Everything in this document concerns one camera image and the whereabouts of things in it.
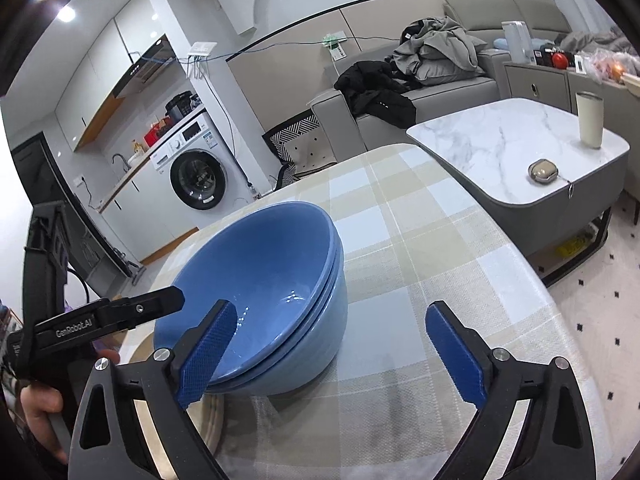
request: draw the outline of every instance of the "finger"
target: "finger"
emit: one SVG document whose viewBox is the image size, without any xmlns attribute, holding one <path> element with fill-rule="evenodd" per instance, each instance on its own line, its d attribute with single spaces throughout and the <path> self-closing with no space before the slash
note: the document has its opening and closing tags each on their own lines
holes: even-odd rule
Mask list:
<svg viewBox="0 0 640 480">
<path fill-rule="evenodd" d="M 118 354 L 115 350 L 104 349 L 98 350 L 98 357 L 106 357 L 113 364 L 118 364 L 120 362 L 120 354 Z"/>
<path fill-rule="evenodd" d="M 60 392 L 34 382 L 21 391 L 20 401 L 27 425 L 35 439 L 60 462 L 66 464 L 66 453 L 60 446 L 49 420 L 49 413 L 59 413 L 62 410 Z"/>
</svg>

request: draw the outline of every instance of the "tablecloth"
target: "tablecloth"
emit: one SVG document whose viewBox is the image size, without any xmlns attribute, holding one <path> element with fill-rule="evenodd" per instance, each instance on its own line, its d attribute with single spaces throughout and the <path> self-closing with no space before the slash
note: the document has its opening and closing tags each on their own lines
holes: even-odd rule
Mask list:
<svg viewBox="0 0 640 480">
<path fill-rule="evenodd" d="M 153 288 L 170 285 L 235 220 L 287 200 L 316 203 L 334 220 L 345 250 L 348 325 L 334 361 L 307 386 L 268 398 L 226 396 L 216 459 L 231 479 L 432 478 L 475 413 L 426 335 L 425 309 L 435 300 L 492 348 L 544 364 L 569 359 L 598 476 L 610 478 L 596 385 L 552 298 L 490 216 L 416 146 L 364 153 L 197 232 L 169 257 Z M 502 475 L 526 407 L 518 403 L 487 478 Z"/>
</svg>

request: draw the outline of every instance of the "red apple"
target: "red apple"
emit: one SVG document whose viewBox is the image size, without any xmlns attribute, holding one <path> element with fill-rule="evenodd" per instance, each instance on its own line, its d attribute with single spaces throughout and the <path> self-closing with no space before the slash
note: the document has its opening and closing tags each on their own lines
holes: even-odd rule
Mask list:
<svg viewBox="0 0 640 480">
<path fill-rule="evenodd" d="M 551 62 L 559 70 L 566 70 L 569 68 L 569 60 L 561 52 L 556 52 L 551 56 Z"/>
</svg>

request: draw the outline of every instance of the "metal pivot screw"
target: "metal pivot screw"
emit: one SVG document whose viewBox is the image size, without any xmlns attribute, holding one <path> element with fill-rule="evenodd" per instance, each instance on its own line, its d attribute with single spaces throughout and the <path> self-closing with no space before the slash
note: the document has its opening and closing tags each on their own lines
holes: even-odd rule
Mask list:
<svg viewBox="0 0 640 480">
<path fill-rule="evenodd" d="M 556 357 L 554 362 L 556 366 L 561 370 L 566 370 L 569 367 L 569 361 L 567 361 L 564 357 Z"/>
<path fill-rule="evenodd" d="M 508 361 L 511 354 L 504 348 L 495 348 L 494 357 L 498 359 L 498 361 Z"/>
<path fill-rule="evenodd" d="M 107 366 L 109 366 L 109 360 L 106 357 L 101 357 L 94 365 L 96 370 L 104 370 Z"/>
<path fill-rule="evenodd" d="M 167 348 L 161 348 L 154 352 L 154 359 L 156 361 L 166 361 L 171 355 L 171 352 Z"/>
</svg>

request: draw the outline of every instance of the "plaid tablecloth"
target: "plaid tablecloth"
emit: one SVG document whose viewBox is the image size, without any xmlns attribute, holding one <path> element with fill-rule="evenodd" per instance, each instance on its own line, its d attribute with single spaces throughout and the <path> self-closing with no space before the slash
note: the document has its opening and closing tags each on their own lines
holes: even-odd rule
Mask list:
<svg viewBox="0 0 640 480">
<path fill-rule="evenodd" d="M 385 146 L 352 158 L 194 234 L 153 288 L 170 285 L 227 225 L 287 200 L 316 203 L 335 222 L 345 250 L 348 325 L 337 357 L 311 384 L 269 398 L 226 396 L 216 457 L 230 478 L 432 478 L 475 412 L 426 335 L 425 309 L 435 300 L 492 348 L 532 362 L 571 361 L 598 475 L 610 478 L 596 385 L 552 298 L 489 215 L 418 147 Z M 487 478 L 502 475 L 526 407 L 518 403 Z"/>
</svg>

